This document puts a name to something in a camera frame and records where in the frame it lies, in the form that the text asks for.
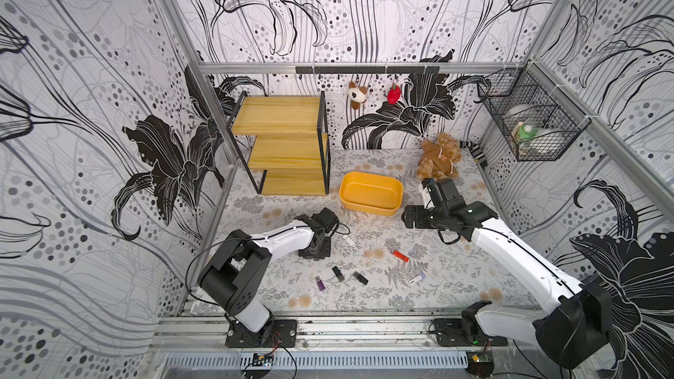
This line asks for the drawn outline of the black usb flash drive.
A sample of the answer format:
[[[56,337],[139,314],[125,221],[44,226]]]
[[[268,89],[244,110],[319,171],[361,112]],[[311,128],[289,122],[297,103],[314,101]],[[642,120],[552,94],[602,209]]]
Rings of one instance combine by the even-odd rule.
[[[332,268],[333,273],[335,274],[336,278],[338,279],[339,282],[344,282],[345,277],[340,271],[340,269],[337,266],[333,266]]]

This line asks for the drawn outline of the purple usb flash drive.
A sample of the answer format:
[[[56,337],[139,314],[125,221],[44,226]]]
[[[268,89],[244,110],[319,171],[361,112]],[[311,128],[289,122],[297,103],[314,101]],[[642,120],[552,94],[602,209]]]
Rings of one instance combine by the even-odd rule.
[[[315,280],[316,280],[316,284],[317,284],[317,287],[318,287],[319,291],[325,291],[326,286],[325,286],[324,282],[321,280],[321,278],[315,277]]]

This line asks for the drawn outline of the red usb flash drive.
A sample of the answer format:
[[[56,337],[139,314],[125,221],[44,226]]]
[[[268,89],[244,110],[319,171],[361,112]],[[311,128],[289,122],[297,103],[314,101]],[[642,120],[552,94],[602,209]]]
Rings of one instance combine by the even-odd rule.
[[[409,257],[400,253],[398,250],[394,251],[392,254],[403,262],[409,262]]]

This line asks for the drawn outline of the dark brown usb flash drive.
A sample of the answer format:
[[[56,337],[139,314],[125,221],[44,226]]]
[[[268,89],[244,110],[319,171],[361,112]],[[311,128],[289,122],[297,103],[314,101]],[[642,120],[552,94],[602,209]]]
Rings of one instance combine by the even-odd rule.
[[[360,284],[367,285],[369,283],[369,280],[359,272],[354,272],[353,277],[358,280]]]

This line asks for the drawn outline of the white lilac usb flash drive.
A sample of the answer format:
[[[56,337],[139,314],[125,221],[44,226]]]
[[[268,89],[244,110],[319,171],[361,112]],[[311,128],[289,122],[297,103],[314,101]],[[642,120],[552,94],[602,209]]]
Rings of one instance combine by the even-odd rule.
[[[416,275],[416,277],[410,280],[410,284],[411,285],[419,284],[420,282],[423,282],[425,278],[426,276],[423,273],[420,273],[419,275]]]

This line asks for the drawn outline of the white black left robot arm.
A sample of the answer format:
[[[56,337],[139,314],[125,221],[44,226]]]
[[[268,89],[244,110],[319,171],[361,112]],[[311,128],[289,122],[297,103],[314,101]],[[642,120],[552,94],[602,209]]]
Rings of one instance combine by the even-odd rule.
[[[223,240],[198,275],[202,289],[226,315],[251,333],[266,331],[272,312],[256,297],[270,263],[289,254],[326,259],[340,221],[328,208],[300,215],[265,233],[235,230]]]

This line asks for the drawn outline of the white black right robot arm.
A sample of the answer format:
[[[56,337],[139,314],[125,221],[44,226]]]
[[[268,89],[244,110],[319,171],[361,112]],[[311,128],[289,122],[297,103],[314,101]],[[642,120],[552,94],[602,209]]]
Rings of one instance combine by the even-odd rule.
[[[486,251],[520,281],[538,309],[481,300],[463,310],[462,338],[473,345],[502,337],[536,345],[561,368],[573,370],[605,347],[612,329],[612,300],[598,284],[583,284],[541,256],[488,205],[466,203],[451,179],[425,179],[422,205],[401,217],[408,229],[454,233]]]

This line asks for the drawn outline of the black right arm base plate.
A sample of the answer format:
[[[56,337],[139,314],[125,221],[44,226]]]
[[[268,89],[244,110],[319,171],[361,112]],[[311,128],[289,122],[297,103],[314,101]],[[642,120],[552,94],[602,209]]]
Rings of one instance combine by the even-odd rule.
[[[440,347],[507,347],[505,337],[485,335],[478,326],[465,326],[464,319],[440,318],[434,319],[428,333],[435,336]]]

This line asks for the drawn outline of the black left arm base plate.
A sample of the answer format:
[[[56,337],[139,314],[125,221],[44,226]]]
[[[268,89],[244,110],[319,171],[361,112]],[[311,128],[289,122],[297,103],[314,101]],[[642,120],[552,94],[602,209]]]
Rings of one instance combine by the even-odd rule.
[[[270,319],[258,332],[247,329],[240,321],[233,321],[226,337],[227,348],[287,347],[296,344],[296,319]]]

